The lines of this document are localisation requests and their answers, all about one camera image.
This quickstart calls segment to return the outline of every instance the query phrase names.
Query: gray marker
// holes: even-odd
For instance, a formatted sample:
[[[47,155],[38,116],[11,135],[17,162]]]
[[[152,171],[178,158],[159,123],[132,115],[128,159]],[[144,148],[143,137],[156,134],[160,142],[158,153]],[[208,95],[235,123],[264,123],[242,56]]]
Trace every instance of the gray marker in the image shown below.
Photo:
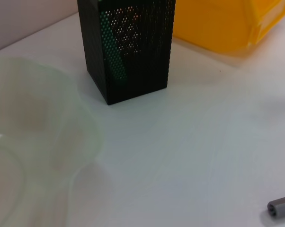
[[[267,210],[269,211],[270,216],[274,218],[285,217],[285,197],[269,202]]]

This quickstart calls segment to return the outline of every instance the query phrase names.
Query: black mesh pen holder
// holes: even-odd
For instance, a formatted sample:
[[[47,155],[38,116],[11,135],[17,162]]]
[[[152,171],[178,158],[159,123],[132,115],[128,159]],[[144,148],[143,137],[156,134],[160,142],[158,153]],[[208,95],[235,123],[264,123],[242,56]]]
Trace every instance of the black mesh pen holder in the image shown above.
[[[111,105],[167,87],[175,0],[78,0],[88,72]]]

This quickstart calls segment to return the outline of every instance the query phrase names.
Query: white table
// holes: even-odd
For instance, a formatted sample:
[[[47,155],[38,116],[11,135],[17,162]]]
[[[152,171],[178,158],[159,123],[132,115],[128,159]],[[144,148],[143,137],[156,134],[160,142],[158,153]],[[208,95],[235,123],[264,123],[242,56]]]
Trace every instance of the white table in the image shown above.
[[[72,227],[285,227],[285,19],[241,59],[174,40],[167,89],[107,106],[78,15],[0,51],[77,79],[105,135],[77,178]]]

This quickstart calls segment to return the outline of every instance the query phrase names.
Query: yellow plastic bin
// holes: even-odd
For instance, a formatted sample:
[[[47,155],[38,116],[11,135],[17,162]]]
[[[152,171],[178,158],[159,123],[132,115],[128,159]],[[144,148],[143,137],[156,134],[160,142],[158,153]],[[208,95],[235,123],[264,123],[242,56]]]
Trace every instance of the yellow plastic bin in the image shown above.
[[[285,0],[177,0],[174,36],[215,52],[257,44],[285,16]]]

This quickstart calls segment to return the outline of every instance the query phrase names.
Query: translucent plastic bowl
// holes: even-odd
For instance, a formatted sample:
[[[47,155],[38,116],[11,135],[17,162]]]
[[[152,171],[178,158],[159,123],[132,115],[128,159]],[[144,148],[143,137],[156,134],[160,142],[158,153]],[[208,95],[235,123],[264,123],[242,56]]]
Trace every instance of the translucent plastic bowl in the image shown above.
[[[173,35],[215,52],[257,44],[285,16],[285,0],[177,0]]]
[[[65,227],[72,180],[100,146],[68,76],[0,59],[0,227]]]

